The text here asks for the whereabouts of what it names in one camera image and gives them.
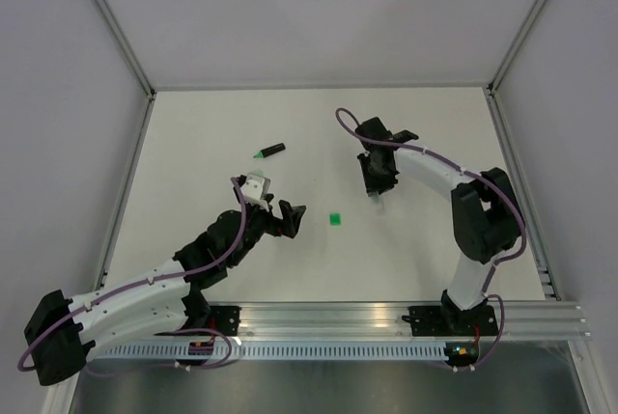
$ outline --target purple cable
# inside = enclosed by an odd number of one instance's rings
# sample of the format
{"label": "purple cable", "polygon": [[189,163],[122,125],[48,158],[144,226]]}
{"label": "purple cable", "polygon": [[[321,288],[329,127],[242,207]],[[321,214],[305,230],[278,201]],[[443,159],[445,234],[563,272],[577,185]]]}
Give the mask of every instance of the purple cable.
{"label": "purple cable", "polygon": [[[223,356],[219,361],[217,361],[216,363],[211,363],[211,364],[202,364],[200,366],[189,366],[192,370],[200,370],[200,371],[204,371],[206,369],[216,369],[216,368],[220,368],[222,366],[225,366],[226,362],[228,361],[228,359],[230,359],[230,357],[232,356],[232,341],[225,336],[224,334],[222,334],[221,332],[219,332],[218,330],[214,330],[214,329],[208,329],[208,328],[197,328],[197,329],[182,329],[182,330],[176,330],[174,332],[168,332],[166,335],[182,335],[182,334],[191,334],[194,332],[207,332],[211,335],[215,335],[217,337],[220,337],[223,342],[225,342],[225,345],[228,347],[227,352],[225,353],[225,356]],[[136,371],[141,371],[144,369],[158,369],[158,368],[176,368],[176,364],[174,363],[155,363],[155,364],[149,364],[148,366],[139,366],[136,368],[131,368],[131,369],[127,369],[124,371],[117,371],[115,373],[97,373],[95,371],[93,371],[92,369],[89,369],[88,366],[86,366],[84,368],[84,370],[86,371],[86,373],[88,375],[91,375],[93,377],[97,377],[97,378],[111,378],[111,377],[115,377],[117,375],[124,375],[126,373],[133,373]]]}
{"label": "purple cable", "polygon": [[[193,275],[193,274],[199,274],[201,272],[208,271],[209,269],[213,269],[214,267],[217,267],[218,265],[220,265],[222,262],[225,262],[225,260],[230,255],[232,255],[234,250],[236,250],[236,247],[239,246],[240,240],[242,239],[242,235],[244,234],[244,228],[245,228],[246,221],[247,221],[247,208],[245,206],[244,197],[242,196],[242,191],[240,190],[239,184],[237,183],[236,179],[234,179],[234,178],[232,178],[231,181],[232,181],[232,185],[234,186],[234,191],[236,192],[236,194],[237,194],[237,196],[239,198],[239,202],[240,202],[240,226],[239,226],[239,233],[236,234],[236,238],[232,242],[232,245],[230,245],[230,247],[223,253],[223,255],[221,255],[214,262],[211,262],[211,263],[209,263],[209,264],[207,264],[205,266],[196,267],[194,269],[189,269],[188,271],[174,272],[174,273],[170,273],[170,274],[161,274],[160,276],[155,276],[155,277],[153,277],[154,283],[155,282],[164,281],[164,280],[167,280],[167,279],[176,279],[178,277],[186,277],[186,276],[190,276],[190,275]],[[96,306],[96,305],[102,303],[103,301],[108,300],[109,298],[112,298],[113,296],[118,295],[119,293],[123,293],[124,291],[132,290],[132,289],[135,289],[137,287],[146,286],[148,284],[149,284],[148,279],[141,279],[139,281],[132,282],[132,283],[127,284],[125,286],[118,287],[117,289],[111,290],[108,293],[104,293],[100,297],[94,299],[91,302],[91,304],[92,304],[92,306]],[[52,334],[56,329],[58,329],[58,327],[60,327],[62,324],[64,324],[68,320],[73,319],[74,317],[80,315],[81,313],[84,313],[85,311],[86,311],[86,307],[85,306],[80,306],[79,308],[76,308],[74,311],[72,311],[72,312],[68,313],[67,315],[63,316],[62,318],[58,319],[56,322],[51,324],[47,329],[45,329],[35,339],[35,341],[33,341],[26,348],[24,353],[21,355],[21,357],[19,358],[19,361],[17,361],[17,369],[19,371],[23,372],[23,373],[27,373],[27,372],[33,371],[35,369],[34,365],[32,365],[32,366],[25,366],[25,362],[26,362],[26,359],[28,358],[28,356],[30,356],[32,354],[32,352],[35,350],[35,348],[37,346],[39,346],[43,340],[45,340],[50,334]]]}
{"label": "purple cable", "polygon": [[477,175],[476,173],[472,173],[471,171],[467,171],[465,168],[458,165],[453,160],[445,157],[444,155],[441,155],[429,149],[425,149],[423,147],[413,146],[412,144],[399,144],[396,142],[378,141],[376,139],[370,139],[368,137],[361,136],[360,134],[354,132],[347,124],[344,123],[343,119],[341,118],[342,113],[345,113],[350,118],[352,118],[353,121],[356,123],[356,126],[359,126],[360,122],[358,121],[356,116],[347,108],[340,107],[337,110],[335,110],[335,118],[337,118],[337,122],[339,122],[339,124],[345,131],[347,131],[350,135],[352,135],[359,141],[366,142],[368,144],[373,144],[375,146],[393,147],[395,149],[408,149],[409,151],[425,153],[428,156],[435,158],[436,160],[445,164],[446,166],[454,169],[455,171],[458,171],[462,173],[463,175],[468,176],[469,178],[473,178],[473,179],[481,181],[489,189],[491,189],[500,198],[500,200],[504,203],[504,205],[506,205],[508,209],[513,213],[513,215],[515,216],[515,219],[517,220],[518,226],[520,228],[520,233],[521,233],[520,248],[515,253],[499,258],[495,262],[493,262],[492,269],[490,269],[490,272],[488,273],[488,277],[485,280],[485,283],[483,284],[482,292],[485,293],[488,287],[490,286],[490,281],[492,280],[493,274],[495,272],[495,268],[502,262],[507,262],[508,260],[514,260],[515,258],[520,257],[523,254],[525,247],[527,245],[527,238],[525,235],[525,224],[523,223],[523,218],[521,217],[520,212],[518,211],[515,204],[511,202],[511,200],[506,196],[506,194],[502,192],[490,180],[487,180],[486,178],[483,178],[481,175]]}
{"label": "purple cable", "polygon": [[502,334],[504,334],[504,322],[506,321],[506,310],[504,308],[504,300],[502,300],[502,297],[497,293],[492,293],[490,295],[487,295],[487,298],[495,298],[498,302],[498,305],[500,307],[500,325],[498,326],[498,335],[495,336],[495,340],[493,341],[492,346],[490,346],[490,349],[487,350],[481,360],[477,361],[475,365],[477,368],[484,365],[488,361],[490,356],[492,356],[493,352],[495,351],[495,348],[500,343],[500,340],[502,340]]}

